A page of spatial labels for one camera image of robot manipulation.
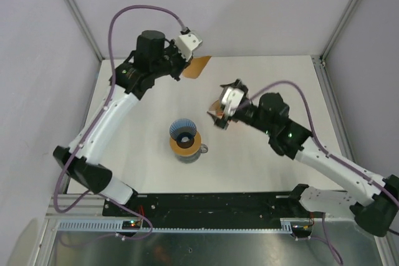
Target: orange coaster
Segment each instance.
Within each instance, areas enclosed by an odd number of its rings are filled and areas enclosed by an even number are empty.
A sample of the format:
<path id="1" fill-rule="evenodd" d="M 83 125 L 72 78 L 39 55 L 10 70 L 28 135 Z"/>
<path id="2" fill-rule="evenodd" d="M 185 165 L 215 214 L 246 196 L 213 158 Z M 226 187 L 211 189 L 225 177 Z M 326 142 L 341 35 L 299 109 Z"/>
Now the orange coaster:
<path id="1" fill-rule="evenodd" d="M 177 141 L 175 141 L 172 137 L 169 139 L 170 148 L 172 149 L 175 154 L 179 156 L 191 156 L 198 152 L 199 148 L 201 147 L 201 135 L 197 131 L 197 134 L 194 136 L 194 143 L 187 149 L 180 148 L 177 145 Z"/>
<path id="2" fill-rule="evenodd" d="M 211 56 L 196 57 L 191 61 L 190 65 L 185 68 L 183 76 L 191 79 L 198 78 L 210 59 Z"/>

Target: gray wall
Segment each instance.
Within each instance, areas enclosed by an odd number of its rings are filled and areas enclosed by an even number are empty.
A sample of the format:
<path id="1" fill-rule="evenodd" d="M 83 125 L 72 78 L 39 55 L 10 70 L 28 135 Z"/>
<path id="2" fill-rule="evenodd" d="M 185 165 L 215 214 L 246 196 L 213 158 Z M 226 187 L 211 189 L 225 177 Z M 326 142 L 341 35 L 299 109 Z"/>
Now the gray wall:
<path id="1" fill-rule="evenodd" d="M 173 10 L 202 36 L 197 55 L 294 55 L 321 53 L 349 0 L 77 0 L 102 55 L 108 23 L 119 9 L 152 4 Z M 179 27 L 159 12 L 136 11 L 115 25 L 114 54 L 126 57 L 144 29 L 174 37 Z"/>
<path id="2" fill-rule="evenodd" d="M 399 0 L 362 0 L 327 60 L 356 159 L 384 176 L 399 176 L 398 54 Z"/>
<path id="3" fill-rule="evenodd" d="M 99 62 L 63 0 L 0 3 L 0 265 L 27 227 L 24 265 L 60 172 L 52 150 L 77 134 Z"/>

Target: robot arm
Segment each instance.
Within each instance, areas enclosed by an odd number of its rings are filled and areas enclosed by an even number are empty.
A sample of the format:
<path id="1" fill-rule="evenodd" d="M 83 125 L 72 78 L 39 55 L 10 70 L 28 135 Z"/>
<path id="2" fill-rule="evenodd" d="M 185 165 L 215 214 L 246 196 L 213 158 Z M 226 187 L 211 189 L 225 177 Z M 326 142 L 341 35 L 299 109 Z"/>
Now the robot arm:
<path id="1" fill-rule="evenodd" d="M 324 154 L 315 142 L 312 132 L 289 118 L 289 106 L 284 103 L 280 94 L 265 93 L 260 97 L 258 106 L 249 103 L 242 109 L 236 109 L 248 102 L 248 88 L 240 79 L 222 87 L 224 90 L 219 98 L 222 117 L 208 113 L 216 126 L 226 129 L 231 121 L 244 122 L 267 134 L 271 148 L 278 155 L 298 160 L 318 170 L 346 190 L 324 191 L 300 184 L 291 192 L 291 198 L 298 200 L 310 212 L 327 212 L 337 217 L 354 218 L 367 232 L 379 237 L 386 234 L 398 212 L 395 203 L 371 181 L 366 181 L 331 159 L 330 155 L 339 157 L 367 174 L 372 181 L 389 190 L 395 197 L 398 197 L 399 178 L 394 175 L 384 178 L 336 153 Z"/>
<path id="2" fill-rule="evenodd" d="M 154 86 L 155 79 L 171 75 L 179 81 L 182 71 L 190 65 L 193 51 L 201 44 L 200 36 L 187 30 L 169 42 L 165 48 L 165 35 L 158 31 L 144 31 L 137 38 L 137 49 L 116 68 L 116 85 L 112 99 L 105 106 L 104 96 L 93 119 L 86 124 L 68 148 L 58 146 L 53 156 L 63 168 L 74 150 L 79 147 L 67 174 L 94 194 L 101 193 L 120 204 L 125 204 L 137 192 L 112 175 L 111 170 L 99 164 L 102 153 L 126 114 Z M 100 110 L 104 113 L 91 128 Z M 85 142 L 80 140 L 89 132 Z"/>

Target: mug handle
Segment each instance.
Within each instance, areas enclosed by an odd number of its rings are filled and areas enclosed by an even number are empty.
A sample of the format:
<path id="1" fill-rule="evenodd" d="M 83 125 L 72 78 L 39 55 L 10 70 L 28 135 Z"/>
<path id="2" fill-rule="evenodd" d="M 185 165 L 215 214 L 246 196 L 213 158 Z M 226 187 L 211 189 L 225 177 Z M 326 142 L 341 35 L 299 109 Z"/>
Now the mug handle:
<path id="1" fill-rule="evenodd" d="M 201 154 L 205 154 L 208 152 L 208 146 L 205 144 L 201 144 Z"/>

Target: white table surface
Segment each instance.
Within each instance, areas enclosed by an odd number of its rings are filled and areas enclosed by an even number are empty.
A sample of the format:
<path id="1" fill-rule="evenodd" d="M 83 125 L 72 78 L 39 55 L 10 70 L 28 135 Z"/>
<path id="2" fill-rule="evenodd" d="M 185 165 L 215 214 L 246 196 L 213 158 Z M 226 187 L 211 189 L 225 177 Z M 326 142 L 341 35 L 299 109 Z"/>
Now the white table surface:
<path id="1" fill-rule="evenodd" d="M 110 75 L 110 62 L 104 60 L 88 120 L 105 93 Z M 342 189 L 316 170 L 276 155 L 267 143 L 268 136 L 254 128 L 232 123 L 222 131 L 213 126 L 206 111 L 219 97 L 219 85 L 237 78 L 248 86 L 250 96 L 276 80 L 297 83 L 308 99 L 320 139 L 340 153 L 310 56 L 213 57 L 196 80 L 157 79 L 115 132 L 101 164 L 142 193 L 290 191 L 299 183 Z M 309 127 L 296 90 L 280 86 L 272 91 L 281 93 L 293 120 Z M 193 164 L 177 161 L 169 146 L 169 127 L 178 118 L 193 120 L 203 143 L 209 146 L 209 152 Z M 68 193 L 83 191 L 83 186 L 71 180 Z"/>

